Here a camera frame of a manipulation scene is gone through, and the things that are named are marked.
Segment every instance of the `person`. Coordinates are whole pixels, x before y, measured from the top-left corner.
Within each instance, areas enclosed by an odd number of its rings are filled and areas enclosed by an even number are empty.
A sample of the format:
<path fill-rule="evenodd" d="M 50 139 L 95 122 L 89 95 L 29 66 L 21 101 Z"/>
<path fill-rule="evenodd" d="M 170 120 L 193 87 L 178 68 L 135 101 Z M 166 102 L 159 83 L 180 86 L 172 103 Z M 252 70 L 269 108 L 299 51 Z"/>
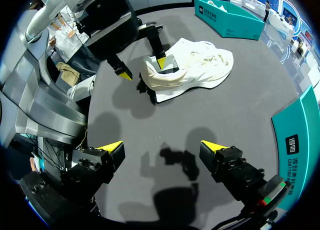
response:
<path fill-rule="evenodd" d="M 290 24 L 290 25 L 293 25 L 293 22 L 294 22 L 294 21 L 293 21 L 292 16 L 287 17 L 286 22 L 287 22 L 288 24 Z"/>
<path fill-rule="evenodd" d="M 65 6 L 48 26 L 49 43 L 47 52 L 51 56 L 56 51 L 57 54 L 70 67 L 85 76 L 95 75 L 92 66 L 100 65 L 100 61 L 94 57 L 84 43 L 89 39 L 85 33 L 79 33 L 74 22 L 74 13 L 68 6 Z"/>
<path fill-rule="evenodd" d="M 264 16 L 264 19 L 263 19 L 263 21 L 266 23 L 267 22 L 267 18 L 268 18 L 268 16 L 269 16 L 269 11 L 270 11 L 270 2 L 269 2 L 269 0 L 267 0 L 266 2 L 265 2 L 265 16 Z"/>

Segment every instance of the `white robotic arm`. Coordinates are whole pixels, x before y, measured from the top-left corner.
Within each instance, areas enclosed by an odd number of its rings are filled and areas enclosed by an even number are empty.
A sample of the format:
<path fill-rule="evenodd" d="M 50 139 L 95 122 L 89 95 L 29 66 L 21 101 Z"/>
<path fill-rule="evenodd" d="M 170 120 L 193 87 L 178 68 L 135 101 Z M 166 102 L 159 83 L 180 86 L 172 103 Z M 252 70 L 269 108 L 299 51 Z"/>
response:
<path fill-rule="evenodd" d="M 41 8 L 32 18 L 25 38 L 28 42 L 34 42 L 39 39 L 41 32 L 51 23 L 57 14 L 67 3 L 64 0 L 42 0 L 44 7 Z"/>
<path fill-rule="evenodd" d="M 82 4 L 85 0 L 41 0 L 44 3 L 44 7 L 41 8 L 31 20 L 26 33 L 25 38 L 29 43 L 35 42 L 39 39 L 41 32 L 49 26 L 52 20 L 55 19 L 57 14 L 66 5 L 69 6 L 72 12 L 78 12 L 78 5 Z"/>

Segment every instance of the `cable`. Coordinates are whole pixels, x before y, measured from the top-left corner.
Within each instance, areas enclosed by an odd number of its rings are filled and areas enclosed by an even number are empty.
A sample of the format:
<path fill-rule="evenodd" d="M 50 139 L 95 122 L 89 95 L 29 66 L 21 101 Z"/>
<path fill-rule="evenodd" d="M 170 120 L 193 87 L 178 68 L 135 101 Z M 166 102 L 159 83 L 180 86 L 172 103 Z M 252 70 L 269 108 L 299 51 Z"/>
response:
<path fill-rule="evenodd" d="M 56 147 L 56 148 L 58 148 L 58 149 L 63 149 L 63 147 L 66 145 L 66 144 L 63 144 L 61 147 L 60 146 L 56 146 L 56 145 L 54 145 L 54 144 L 52 144 L 47 138 L 46 138 L 46 141 L 50 144 L 50 145 L 52 145 L 52 146 L 54 146 L 54 147 Z"/>
<path fill-rule="evenodd" d="M 33 144 L 40 150 L 40 152 L 42 153 L 42 158 L 43 158 L 44 160 L 46 160 L 50 165 L 54 166 L 51 162 L 49 162 L 49 161 L 43 156 L 43 154 L 46 155 L 47 158 L 49 158 L 49 159 L 55 164 L 54 167 L 57 168 L 58 170 L 60 170 L 60 166 L 59 166 L 58 164 L 56 164 L 55 161 L 54 161 L 52 158 L 50 158 L 50 157 L 38 146 L 38 144 L 33 141 L 33 139 L 32 139 L 28 134 L 26 134 L 26 136 L 27 136 L 27 137 L 31 140 L 31 142 L 33 142 Z"/>
<path fill-rule="evenodd" d="M 50 151 L 49 151 L 49 149 L 48 149 L 47 142 L 44 141 L 44 143 L 45 143 L 45 147 L 46 147 L 46 149 L 47 149 L 47 151 L 48 151 L 48 154 L 49 154 L 49 156 L 50 156 L 50 159 L 53 160 L 53 158 L 52 158 L 52 156 L 51 156 L 51 153 L 50 153 Z"/>
<path fill-rule="evenodd" d="M 80 148 L 81 148 L 81 151 L 82 151 L 82 143 L 84 142 L 84 140 L 86 139 L 86 136 L 87 136 L 87 132 L 88 132 L 88 129 L 85 130 L 85 133 L 84 133 L 84 138 L 82 139 L 82 141 L 80 142 Z"/>
<path fill-rule="evenodd" d="M 49 143 L 50 144 L 50 142 L 48 142 L 48 140 L 47 139 L 44 139 L 45 140 L 45 145 L 47 146 L 47 143 Z M 62 164 L 62 162 L 61 162 L 61 160 L 60 160 L 60 158 L 58 157 L 58 154 L 56 153 L 56 151 L 55 151 L 55 149 L 54 149 L 54 147 L 50 144 L 50 146 L 51 146 L 51 148 L 52 148 L 52 150 L 53 150 L 53 152 L 54 152 L 54 154 L 56 155 L 56 158 L 59 160 L 59 162 L 60 162 L 60 164 L 61 164 L 61 167 L 62 168 L 64 168 L 64 165 Z"/>
<path fill-rule="evenodd" d="M 78 80 L 79 79 L 81 79 L 82 81 L 85 80 L 84 78 L 80 77 L 80 73 L 79 73 L 79 76 L 77 76 L 73 71 L 71 71 L 69 69 L 61 68 L 60 71 L 68 71 L 68 72 L 72 73 Z"/>

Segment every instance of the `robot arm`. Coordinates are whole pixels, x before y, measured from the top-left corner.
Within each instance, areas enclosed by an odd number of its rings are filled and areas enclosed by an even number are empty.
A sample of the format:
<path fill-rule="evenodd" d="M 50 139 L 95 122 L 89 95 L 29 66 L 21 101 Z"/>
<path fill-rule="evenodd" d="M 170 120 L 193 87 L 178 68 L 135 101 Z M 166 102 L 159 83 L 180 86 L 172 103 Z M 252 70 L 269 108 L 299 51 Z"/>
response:
<path fill-rule="evenodd" d="M 38 40 L 41 32 L 51 23 L 59 11 L 67 5 L 64 0 L 42 0 L 42 2 L 45 6 L 34 15 L 26 29 L 25 38 L 28 42 Z"/>

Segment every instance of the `exhibition booth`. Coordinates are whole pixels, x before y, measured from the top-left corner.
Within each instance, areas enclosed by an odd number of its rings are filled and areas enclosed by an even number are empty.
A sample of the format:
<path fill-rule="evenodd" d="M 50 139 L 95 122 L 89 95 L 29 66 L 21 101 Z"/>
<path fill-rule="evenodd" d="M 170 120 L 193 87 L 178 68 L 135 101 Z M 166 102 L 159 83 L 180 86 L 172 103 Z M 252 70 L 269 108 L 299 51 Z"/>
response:
<path fill-rule="evenodd" d="M 266 1 L 231 0 L 231 3 L 263 18 L 266 14 Z M 282 64 L 286 64 L 291 53 L 295 54 L 294 65 L 288 66 L 288 71 L 293 75 L 297 92 L 302 94 L 312 84 L 317 102 L 320 104 L 319 43 L 315 39 L 310 22 L 307 23 L 306 14 L 289 0 L 269 0 L 269 2 L 270 13 L 267 20 L 269 24 L 265 27 L 266 44 L 269 48 L 272 45 L 278 47 L 282 53 L 279 57 Z M 286 22 L 289 17 L 292 19 L 292 25 Z"/>

